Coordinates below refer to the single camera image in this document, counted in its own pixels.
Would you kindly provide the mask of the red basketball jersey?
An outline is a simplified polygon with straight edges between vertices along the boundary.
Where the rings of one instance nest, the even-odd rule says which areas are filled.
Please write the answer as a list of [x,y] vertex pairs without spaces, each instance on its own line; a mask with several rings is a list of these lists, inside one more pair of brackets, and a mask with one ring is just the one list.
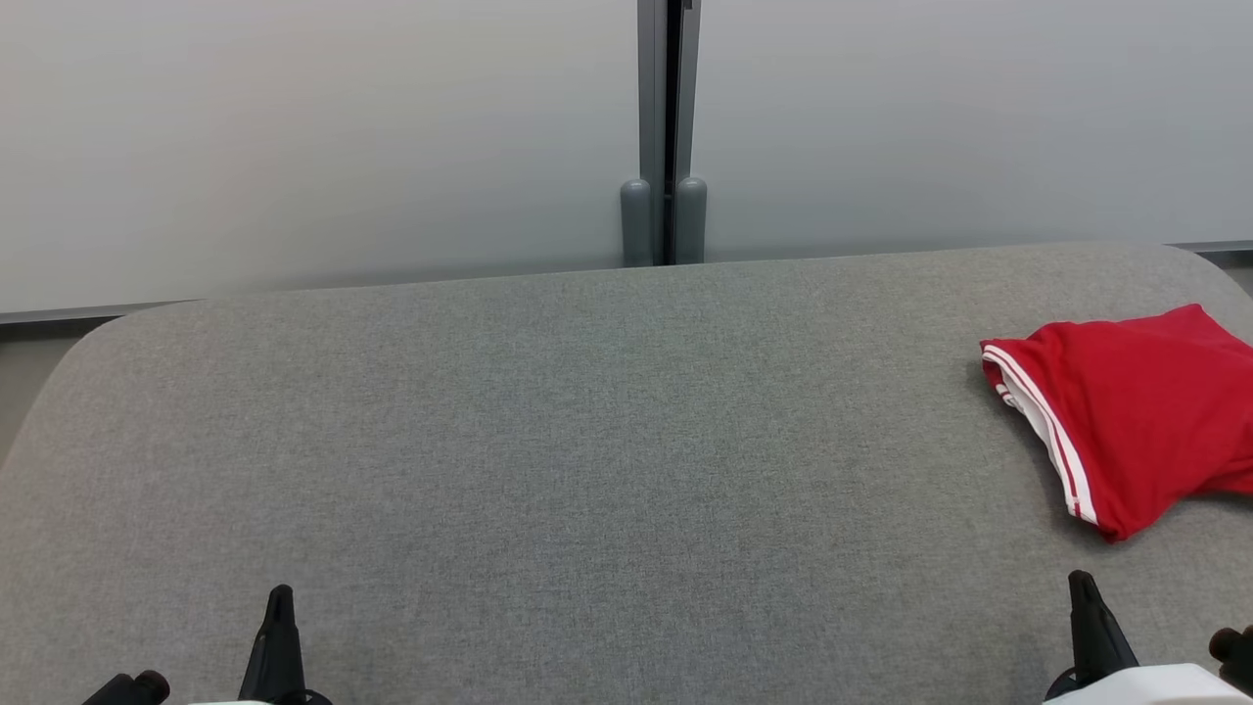
[[1205,493],[1253,496],[1253,346],[1199,304],[989,339],[990,387],[1046,447],[1071,516],[1106,541]]

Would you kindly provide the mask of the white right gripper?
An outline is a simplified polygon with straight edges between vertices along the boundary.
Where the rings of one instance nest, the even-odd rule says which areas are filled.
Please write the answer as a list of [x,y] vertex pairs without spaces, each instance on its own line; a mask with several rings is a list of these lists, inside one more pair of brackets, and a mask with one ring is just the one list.
[[1253,705],[1195,664],[1139,666],[1091,574],[1068,575],[1074,664],[1048,687],[1042,705]]

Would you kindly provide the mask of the grey metal partition post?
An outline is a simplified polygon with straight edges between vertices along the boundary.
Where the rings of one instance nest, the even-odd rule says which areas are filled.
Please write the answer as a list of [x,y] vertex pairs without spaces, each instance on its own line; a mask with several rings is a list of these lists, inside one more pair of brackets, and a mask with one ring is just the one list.
[[639,174],[652,188],[654,265],[674,263],[675,184],[692,172],[700,0],[635,0]]

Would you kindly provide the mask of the grey rounded post foot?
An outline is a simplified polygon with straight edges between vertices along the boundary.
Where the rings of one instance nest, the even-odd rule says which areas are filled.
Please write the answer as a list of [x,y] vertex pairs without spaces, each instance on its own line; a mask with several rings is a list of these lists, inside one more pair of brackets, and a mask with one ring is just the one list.
[[654,265],[652,188],[644,179],[623,183],[621,204],[623,267]]
[[673,259],[677,265],[705,260],[708,187],[689,175],[675,184],[673,197]]

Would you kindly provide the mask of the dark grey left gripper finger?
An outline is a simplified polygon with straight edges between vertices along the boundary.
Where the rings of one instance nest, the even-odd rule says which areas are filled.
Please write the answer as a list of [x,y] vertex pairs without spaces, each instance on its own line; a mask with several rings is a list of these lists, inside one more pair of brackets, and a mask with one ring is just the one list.
[[239,699],[269,705],[304,705],[306,687],[299,626],[294,619],[294,590],[277,586],[269,591],[264,604]]

